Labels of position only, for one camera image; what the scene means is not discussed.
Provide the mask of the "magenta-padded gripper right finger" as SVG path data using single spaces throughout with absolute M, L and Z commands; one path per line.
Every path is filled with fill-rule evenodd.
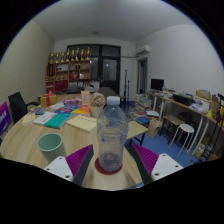
M 144 185 L 182 169 L 182 166 L 166 153 L 156 154 L 137 144 L 131 146 L 131 153 Z

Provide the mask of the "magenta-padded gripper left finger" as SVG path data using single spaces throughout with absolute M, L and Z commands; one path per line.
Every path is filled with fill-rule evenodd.
M 93 155 L 93 145 L 88 145 L 67 157 L 58 156 L 44 170 L 81 185 Z

